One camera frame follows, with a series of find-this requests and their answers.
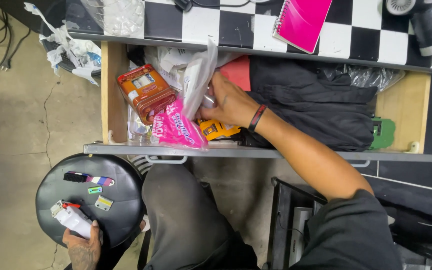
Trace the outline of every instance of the black stool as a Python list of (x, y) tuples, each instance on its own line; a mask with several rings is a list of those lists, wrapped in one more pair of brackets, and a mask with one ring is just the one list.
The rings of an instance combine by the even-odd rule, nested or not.
[[(93, 182), (64, 181), (68, 172), (114, 179), (112, 186), (103, 186), (103, 192), (88, 194), (88, 188), (99, 186)], [(36, 193), (36, 216), (41, 229), (62, 246), (66, 229), (51, 216), (51, 206), (59, 200), (80, 204), (81, 211), (91, 220), (97, 220), (103, 231), (103, 249), (111, 249), (134, 237), (140, 231), (144, 203), (141, 197), (143, 181), (135, 167), (127, 160), (113, 155), (76, 154), (57, 163), (45, 176)], [(99, 195), (113, 200), (109, 211), (94, 206)]]

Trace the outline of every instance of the open wooden drawer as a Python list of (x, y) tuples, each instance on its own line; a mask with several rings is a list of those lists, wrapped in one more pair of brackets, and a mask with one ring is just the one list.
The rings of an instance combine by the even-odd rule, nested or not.
[[(101, 114), (103, 143), (86, 144), (87, 154), (134, 154), (154, 156), (204, 156), (237, 158), (282, 158), (276, 150), (243, 147), (229, 143), (210, 144), (210, 151), (179, 150), (150, 143), (127, 141), (127, 103), (116, 78), (128, 71), (126, 45), (102, 42)], [(378, 151), (339, 152), (347, 160), (432, 162), (432, 155), (423, 154), (431, 75), (409, 71), (406, 77), (377, 96), (376, 115), (396, 124), (394, 143)], [(120, 144), (108, 144), (112, 140)], [(419, 143), (417, 154), (409, 151)]]

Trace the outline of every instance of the green object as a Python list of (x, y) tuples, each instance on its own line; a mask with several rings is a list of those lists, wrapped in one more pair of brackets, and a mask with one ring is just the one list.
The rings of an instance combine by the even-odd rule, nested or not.
[(89, 194), (100, 193), (100, 192), (103, 192), (103, 187), (100, 185), (88, 188)]
[(396, 125), (391, 119), (381, 119), (375, 117), (372, 119), (374, 127), (374, 141), (369, 150), (387, 148), (391, 146), (395, 140)]

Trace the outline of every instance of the hand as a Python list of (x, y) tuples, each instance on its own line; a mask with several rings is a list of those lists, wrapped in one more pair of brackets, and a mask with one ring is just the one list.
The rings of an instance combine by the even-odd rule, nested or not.
[(91, 226), (91, 238), (86, 240), (71, 235), (66, 229), (63, 234), (63, 243), (68, 247), (69, 259), (73, 270), (95, 270), (101, 255), (101, 242), (99, 242), (99, 225), (96, 220)]
[(201, 116), (204, 119), (215, 119), (228, 125), (247, 128), (259, 104), (219, 72), (214, 73), (211, 84), (217, 107), (201, 108)]

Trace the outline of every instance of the black wristband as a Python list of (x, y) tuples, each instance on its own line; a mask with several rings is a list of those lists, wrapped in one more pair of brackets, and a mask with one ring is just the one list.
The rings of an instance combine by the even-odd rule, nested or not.
[(256, 113), (252, 117), (251, 122), (249, 123), (248, 130), (250, 132), (254, 132), (255, 131), (256, 125), (258, 124), (259, 120), (261, 119), (261, 116), (263, 115), (263, 113), (266, 110), (266, 108), (267, 108), (266, 105), (259, 106), (258, 110), (256, 111)]

